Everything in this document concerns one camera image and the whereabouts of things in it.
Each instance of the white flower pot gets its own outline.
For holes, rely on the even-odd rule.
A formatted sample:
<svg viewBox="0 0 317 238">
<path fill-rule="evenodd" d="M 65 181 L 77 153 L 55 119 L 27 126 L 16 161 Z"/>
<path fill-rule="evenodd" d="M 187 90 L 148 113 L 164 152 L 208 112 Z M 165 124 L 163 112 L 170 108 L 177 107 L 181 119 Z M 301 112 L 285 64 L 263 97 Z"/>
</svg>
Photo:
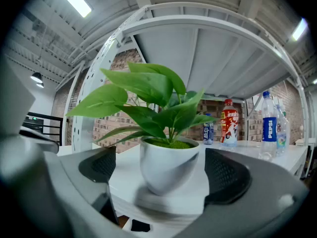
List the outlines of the white flower pot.
<svg viewBox="0 0 317 238">
<path fill-rule="evenodd" d="M 194 147 L 189 149 L 170 149 L 149 144 L 141 138 L 140 168 L 147 187 L 156 195 L 164 195 L 183 185 L 192 174 L 198 159 L 199 143 L 179 137 Z"/>
</svg>

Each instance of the potted plant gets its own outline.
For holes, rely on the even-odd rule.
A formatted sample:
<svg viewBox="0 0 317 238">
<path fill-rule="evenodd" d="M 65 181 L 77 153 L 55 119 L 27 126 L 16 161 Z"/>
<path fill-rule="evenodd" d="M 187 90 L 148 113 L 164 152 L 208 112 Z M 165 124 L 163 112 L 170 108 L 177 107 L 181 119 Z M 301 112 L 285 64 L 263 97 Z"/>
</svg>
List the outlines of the potted plant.
<svg viewBox="0 0 317 238">
<path fill-rule="evenodd" d="M 197 105 L 203 90 L 186 93 L 182 79 L 171 69 L 150 63 L 128 63 L 129 72 L 101 69 L 112 84 L 106 84 L 82 100 L 67 116 L 106 117 L 123 111 L 138 126 L 120 127 L 97 141 L 131 132 L 120 143 L 141 138 L 140 167 L 148 188 L 163 195 L 180 186 L 191 174 L 197 161 L 199 143 L 182 137 L 190 127 L 214 121 L 215 118 L 197 114 Z M 137 97 L 127 103 L 127 91 Z M 146 107 L 139 104 L 146 102 Z M 150 104 L 160 107 L 157 113 Z"/>
</svg>

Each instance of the red bottle cap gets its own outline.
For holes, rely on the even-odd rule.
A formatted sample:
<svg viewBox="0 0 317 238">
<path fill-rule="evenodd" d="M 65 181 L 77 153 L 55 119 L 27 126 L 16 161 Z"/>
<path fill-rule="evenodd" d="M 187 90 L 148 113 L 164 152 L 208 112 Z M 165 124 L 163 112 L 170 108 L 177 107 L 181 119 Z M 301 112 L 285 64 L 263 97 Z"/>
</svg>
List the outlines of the red bottle cap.
<svg viewBox="0 0 317 238">
<path fill-rule="evenodd" d="M 227 106 L 232 106 L 233 102 L 231 99 L 225 99 L 224 104 Z"/>
</svg>

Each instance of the blue bottle cap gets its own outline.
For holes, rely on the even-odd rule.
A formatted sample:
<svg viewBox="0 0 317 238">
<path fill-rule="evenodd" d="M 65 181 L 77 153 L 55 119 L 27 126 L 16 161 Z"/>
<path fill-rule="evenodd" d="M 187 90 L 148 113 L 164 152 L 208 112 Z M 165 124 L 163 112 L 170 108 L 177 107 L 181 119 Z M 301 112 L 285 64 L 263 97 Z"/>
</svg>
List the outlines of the blue bottle cap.
<svg viewBox="0 0 317 238">
<path fill-rule="evenodd" d="M 269 96 L 269 91 L 263 92 L 263 97 Z"/>
</svg>

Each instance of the white wall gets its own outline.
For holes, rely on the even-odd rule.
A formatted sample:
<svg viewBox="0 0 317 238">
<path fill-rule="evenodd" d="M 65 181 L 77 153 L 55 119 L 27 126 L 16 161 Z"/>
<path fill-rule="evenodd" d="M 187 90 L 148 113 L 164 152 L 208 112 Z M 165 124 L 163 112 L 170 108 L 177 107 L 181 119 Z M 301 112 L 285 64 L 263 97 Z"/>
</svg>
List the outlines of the white wall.
<svg viewBox="0 0 317 238">
<path fill-rule="evenodd" d="M 311 93 L 312 93 L 314 113 L 315 113 L 315 137 L 317 142 L 317 90 Z"/>
<path fill-rule="evenodd" d="M 50 116 L 52 112 L 52 106 L 55 97 L 55 88 L 57 86 L 57 83 L 43 77 L 44 88 L 40 88 L 36 85 L 36 82 L 30 78 L 30 76 L 33 74 L 32 71 L 20 66 L 19 64 L 9 59 L 7 59 L 7 61 L 14 73 L 24 84 L 24 86 L 35 97 L 35 102 L 30 108 L 30 112 Z M 44 119 L 44 125 L 50 125 L 50 120 Z M 49 133 L 49 131 L 49 127 L 43 128 L 43 133 Z"/>
</svg>

